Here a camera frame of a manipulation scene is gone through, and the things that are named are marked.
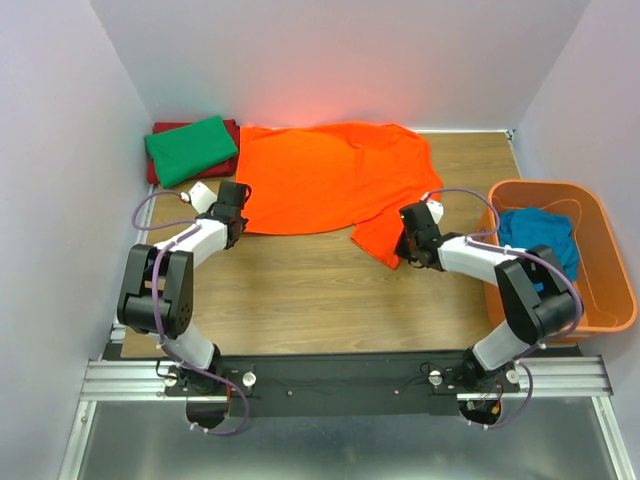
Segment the orange t shirt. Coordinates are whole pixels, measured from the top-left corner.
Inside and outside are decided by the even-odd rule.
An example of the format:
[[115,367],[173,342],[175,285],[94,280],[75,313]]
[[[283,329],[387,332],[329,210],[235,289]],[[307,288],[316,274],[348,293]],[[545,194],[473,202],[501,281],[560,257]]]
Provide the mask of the orange t shirt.
[[351,228],[352,241],[391,269],[399,211],[442,187],[428,141],[395,124],[243,127],[235,179],[250,186],[247,230],[307,235]]

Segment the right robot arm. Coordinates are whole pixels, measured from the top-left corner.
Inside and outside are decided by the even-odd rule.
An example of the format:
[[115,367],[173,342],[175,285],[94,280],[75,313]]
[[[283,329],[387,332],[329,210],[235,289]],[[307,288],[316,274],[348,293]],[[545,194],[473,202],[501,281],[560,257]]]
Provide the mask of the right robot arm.
[[568,335],[583,316],[583,301],[547,246],[498,247],[471,235],[440,232],[431,206],[420,201],[400,209],[396,254],[418,267],[453,272],[498,289],[504,320],[461,355],[450,372],[434,367],[458,388],[485,390],[514,361]]

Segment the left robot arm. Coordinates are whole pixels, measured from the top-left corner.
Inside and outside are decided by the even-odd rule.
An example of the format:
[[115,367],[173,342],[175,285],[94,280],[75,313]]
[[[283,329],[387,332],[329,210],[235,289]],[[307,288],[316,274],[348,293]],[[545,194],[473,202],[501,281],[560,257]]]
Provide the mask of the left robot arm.
[[245,232],[248,219],[243,210],[252,189],[222,181],[213,191],[197,182],[186,192],[159,190],[149,197],[165,194],[189,205],[195,216],[166,223],[166,228],[185,229],[165,241],[131,247],[116,318],[136,333],[154,338],[156,347],[197,393],[209,395],[220,388],[238,392],[240,388],[222,373],[219,347],[192,320],[194,273],[213,255],[234,247]]

